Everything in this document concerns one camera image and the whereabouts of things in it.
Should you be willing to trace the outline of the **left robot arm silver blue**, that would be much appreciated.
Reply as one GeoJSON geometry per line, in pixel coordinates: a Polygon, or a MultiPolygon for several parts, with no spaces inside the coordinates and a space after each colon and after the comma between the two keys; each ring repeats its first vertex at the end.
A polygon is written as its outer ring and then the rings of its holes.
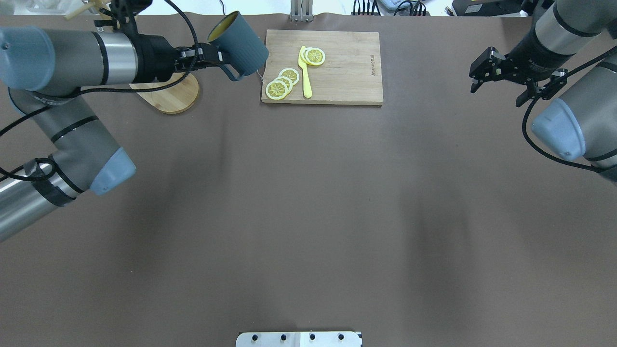
{"type": "Polygon", "coordinates": [[[1,81],[20,117],[1,134],[33,120],[55,152],[1,170],[1,240],[88,190],[104,195],[135,174],[85,95],[133,93],[117,88],[128,83],[170,86],[174,73],[214,67],[227,57],[209,42],[174,47],[132,25],[111,32],[2,27],[1,81]]]}

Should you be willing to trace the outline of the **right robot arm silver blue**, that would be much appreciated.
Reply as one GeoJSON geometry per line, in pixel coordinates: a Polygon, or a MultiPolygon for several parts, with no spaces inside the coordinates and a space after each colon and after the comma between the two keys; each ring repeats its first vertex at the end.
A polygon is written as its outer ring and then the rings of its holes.
{"type": "Polygon", "coordinates": [[[470,65],[470,91],[507,80],[525,87],[522,134],[538,154],[615,184],[616,49],[568,70],[564,64],[602,32],[616,39],[614,0],[523,0],[533,18],[509,53],[485,49],[470,65]]]}

